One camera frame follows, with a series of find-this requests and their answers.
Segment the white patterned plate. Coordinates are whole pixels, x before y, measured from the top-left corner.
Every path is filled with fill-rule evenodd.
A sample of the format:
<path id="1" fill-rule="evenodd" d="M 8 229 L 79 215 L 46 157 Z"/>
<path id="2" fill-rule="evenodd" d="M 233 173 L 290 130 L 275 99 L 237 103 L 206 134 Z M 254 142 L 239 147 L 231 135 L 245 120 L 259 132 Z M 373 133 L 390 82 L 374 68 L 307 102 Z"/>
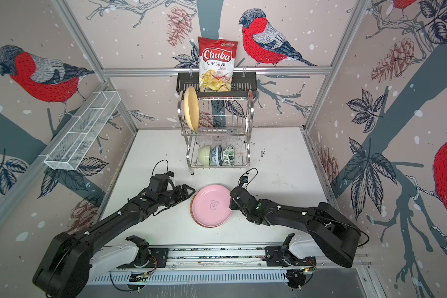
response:
<path id="1" fill-rule="evenodd" d="M 193 212 L 193 203 L 194 203 L 194 199 L 195 199 L 195 197 L 192 198 L 191 203 L 190 203 L 190 207 L 189 207 L 191 218 L 193 219 L 193 221 L 194 221 L 197 225 L 199 225 L 199 226 L 201 226 L 201 227 L 204 227 L 204 228 L 207 228 L 206 226 L 204 226 L 204 225 L 202 225 L 201 223 L 199 223 L 198 220 L 197 220 L 197 219 L 195 218 L 195 216 L 194 216 L 194 212 Z"/>

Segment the green leaf patterned bowl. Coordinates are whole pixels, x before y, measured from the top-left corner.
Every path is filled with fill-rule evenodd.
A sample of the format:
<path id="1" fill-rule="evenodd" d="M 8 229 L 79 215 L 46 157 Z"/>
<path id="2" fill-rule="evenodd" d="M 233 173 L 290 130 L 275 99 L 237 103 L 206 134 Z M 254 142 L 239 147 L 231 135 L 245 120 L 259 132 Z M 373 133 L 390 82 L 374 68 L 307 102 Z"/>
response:
<path id="1" fill-rule="evenodd" d="M 226 147 L 222 152 L 223 166 L 235 166 L 235 148 L 232 145 Z"/>

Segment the silver two-tier dish rack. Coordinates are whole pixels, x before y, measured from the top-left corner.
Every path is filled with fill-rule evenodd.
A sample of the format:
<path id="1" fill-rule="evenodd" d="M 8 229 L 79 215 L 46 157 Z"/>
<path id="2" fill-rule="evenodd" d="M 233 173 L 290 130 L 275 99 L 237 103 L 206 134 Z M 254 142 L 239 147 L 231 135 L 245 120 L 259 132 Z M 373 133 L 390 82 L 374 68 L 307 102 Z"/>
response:
<path id="1" fill-rule="evenodd" d="M 181 135 L 185 139 L 185 159 L 191 174 L 205 168 L 248 168 L 250 166 L 250 140 L 253 129 L 255 108 L 253 94 L 248 93 L 201 93 L 198 96 L 200 119 L 197 131 L 192 131 L 186 123 L 184 93 L 178 93 L 177 113 Z M 203 146 L 211 149 L 221 145 L 224 150 L 229 145 L 235 148 L 235 166 L 202 166 L 197 161 L 198 151 Z"/>

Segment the red Chuba chips bag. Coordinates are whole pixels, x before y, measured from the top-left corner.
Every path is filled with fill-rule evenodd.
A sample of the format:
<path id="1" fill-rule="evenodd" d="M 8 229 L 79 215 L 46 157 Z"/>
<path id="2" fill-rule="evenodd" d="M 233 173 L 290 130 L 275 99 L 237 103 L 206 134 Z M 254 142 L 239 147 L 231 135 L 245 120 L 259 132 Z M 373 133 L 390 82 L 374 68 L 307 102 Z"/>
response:
<path id="1" fill-rule="evenodd" d="M 224 39 L 198 38 L 199 74 L 214 71 L 218 75 L 232 75 L 238 42 Z"/>

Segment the black wall shelf basket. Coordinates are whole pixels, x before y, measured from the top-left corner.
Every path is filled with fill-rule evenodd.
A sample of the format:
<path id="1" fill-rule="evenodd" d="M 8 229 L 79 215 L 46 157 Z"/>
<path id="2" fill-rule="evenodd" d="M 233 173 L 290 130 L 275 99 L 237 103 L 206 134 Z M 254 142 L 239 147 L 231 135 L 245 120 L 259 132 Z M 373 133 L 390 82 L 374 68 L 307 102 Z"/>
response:
<path id="1" fill-rule="evenodd" d="M 193 87 L 201 93 L 248 93 L 255 95 L 257 91 L 257 75 L 255 72 L 234 72 L 232 75 L 221 75 L 214 71 L 204 74 L 179 73 L 176 91 L 180 93 Z"/>

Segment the aluminium frame corner post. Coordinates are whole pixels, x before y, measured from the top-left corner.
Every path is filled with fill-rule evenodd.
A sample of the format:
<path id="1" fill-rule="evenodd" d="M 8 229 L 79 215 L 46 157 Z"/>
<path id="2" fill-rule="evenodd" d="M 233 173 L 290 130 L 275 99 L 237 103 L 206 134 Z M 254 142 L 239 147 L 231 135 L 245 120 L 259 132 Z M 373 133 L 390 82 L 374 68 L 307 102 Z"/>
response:
<path id="1" fill-rule="evenodd" d="M 111 83 L 111 80 L 104 76 L 104 68 L 99 61 L 99 57 L 96 52 L 93 50 L 91 46 L 91 42 L 85 36 L 82 28 L 80 27 L 76 17 L 74 17 L 73 12 L 66 1 L 62 0 L 52 0 L 54 8 L 62 18 L 64 24 L 66 25 L 68 31 L 71 33 L 74 38 L 77 46 L 82 51 L 83 55 L 86 57 L 89 65 L 92 70 L 95 72 L 95 75 L 98 77 L 103 89 L 109 91 L 117 91 L 115 86 Z M 136 134 L 139 130 L 135 120 L 130 113 L 128 107 L 124 103 L 124 100 L 121 100 L 121 103 L 117 106 L 117 110 L 120 112 L 121 117 L 124 122 L 127 124 L 128 128 L 133 134 Z"/>

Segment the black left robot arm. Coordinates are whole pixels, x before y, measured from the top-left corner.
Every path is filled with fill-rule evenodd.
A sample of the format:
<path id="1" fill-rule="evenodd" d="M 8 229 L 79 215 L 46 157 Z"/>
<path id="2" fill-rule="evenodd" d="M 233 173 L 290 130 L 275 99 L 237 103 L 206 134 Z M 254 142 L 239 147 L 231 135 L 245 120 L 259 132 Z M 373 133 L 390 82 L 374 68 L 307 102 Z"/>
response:
<path id="1" fill-rule="evenodd" d="M 174 173 L 156 174 L 149 186 L 129 199 L 118 211 L 82 231 L 55 236 L 45 252 L 32 282 L 48 298 L 75 298 L 91 277 L 91 259 L 107 243 L 145 219 L 160 206 L 165 209 L 189 199 L 196 190 L 175 186 Z"/>

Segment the yellow plate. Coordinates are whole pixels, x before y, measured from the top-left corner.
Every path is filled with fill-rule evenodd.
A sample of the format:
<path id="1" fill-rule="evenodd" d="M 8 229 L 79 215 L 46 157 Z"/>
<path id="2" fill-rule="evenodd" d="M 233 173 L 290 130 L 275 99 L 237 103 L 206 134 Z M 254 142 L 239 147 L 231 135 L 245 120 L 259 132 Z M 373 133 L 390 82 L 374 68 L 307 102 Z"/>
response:
<path id="1" fill-rule="evenodd" d="M 193 86 L 185 91 L 183 101 L 187 126 L 195 132 L 199 128 L 200 110 L 198 96 Z"/>

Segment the pink plate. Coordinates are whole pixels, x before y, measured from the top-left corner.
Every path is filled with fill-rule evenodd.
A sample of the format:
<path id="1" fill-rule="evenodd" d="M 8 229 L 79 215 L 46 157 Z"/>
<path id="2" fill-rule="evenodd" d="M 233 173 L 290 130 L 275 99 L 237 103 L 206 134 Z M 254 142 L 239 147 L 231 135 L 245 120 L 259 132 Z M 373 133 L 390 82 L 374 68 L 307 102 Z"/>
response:
<path id="1" fill-rule="evenodd" d="M 224 224 L 231 216 L 230 191 L 222 185 L 202 188 L 193 203 L 193 212 L 199 223 L 207 228 Z"/>

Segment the blue white patterned bowl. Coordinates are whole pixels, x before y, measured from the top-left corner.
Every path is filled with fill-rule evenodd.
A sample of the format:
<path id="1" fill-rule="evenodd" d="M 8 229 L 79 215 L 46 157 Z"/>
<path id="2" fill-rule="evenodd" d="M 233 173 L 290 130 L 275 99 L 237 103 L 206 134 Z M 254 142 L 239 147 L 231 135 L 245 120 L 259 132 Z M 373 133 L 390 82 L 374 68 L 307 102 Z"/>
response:
<path id="1" fill-rule="evenodd" d="M 221 145 L 217 145 L 211 149 L 211 165 L 221 167 L 223 165 L 222 161 L 223 149 Z"/>

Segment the light green bowl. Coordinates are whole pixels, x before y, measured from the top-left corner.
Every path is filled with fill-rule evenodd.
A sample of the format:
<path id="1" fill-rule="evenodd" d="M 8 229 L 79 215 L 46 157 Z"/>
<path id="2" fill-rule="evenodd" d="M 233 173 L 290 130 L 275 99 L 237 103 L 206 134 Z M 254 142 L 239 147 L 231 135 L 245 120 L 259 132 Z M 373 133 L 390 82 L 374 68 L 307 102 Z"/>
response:
<path id="1" fill-rule="evenodd" d="M 211 146 L 203 146 L 198 151 L 197 161 L 202 166 L 211 165 Z"/>

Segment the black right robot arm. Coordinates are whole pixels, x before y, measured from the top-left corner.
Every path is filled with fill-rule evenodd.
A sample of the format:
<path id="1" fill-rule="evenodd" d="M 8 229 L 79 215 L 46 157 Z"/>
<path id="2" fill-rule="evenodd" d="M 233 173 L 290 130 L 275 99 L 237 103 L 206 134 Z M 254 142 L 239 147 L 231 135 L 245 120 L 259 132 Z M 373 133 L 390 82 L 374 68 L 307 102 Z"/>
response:
<path id="1" fill-rule="evenodd" d="M 330 204 L 285 206 L 269 199 L 257 200 L 243 186 L 235 187 L 230 197 L 230 209 L 239 210 L 247 221 L 308 233 L 328 259 L 341 267 L 352 267 L 362 231 Z"/>

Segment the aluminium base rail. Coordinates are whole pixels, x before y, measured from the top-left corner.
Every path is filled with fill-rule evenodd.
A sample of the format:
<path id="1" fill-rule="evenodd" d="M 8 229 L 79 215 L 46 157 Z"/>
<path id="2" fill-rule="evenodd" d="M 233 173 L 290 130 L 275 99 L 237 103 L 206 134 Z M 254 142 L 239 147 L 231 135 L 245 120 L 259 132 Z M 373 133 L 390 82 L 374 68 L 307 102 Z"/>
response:
<path id="1" fill-rule="evenodd" d="M 327 257 L 311 256 L 302 264 L 283 267 L 268 265 L 264 245 L 170 246 L 158 268 L 112 269 L 89 282 L 91 286 L 119 286 L 123 290 L 142 286 L 187 284 L 286 283 L 287 272 L 320 273 L 340 269 Z"/>

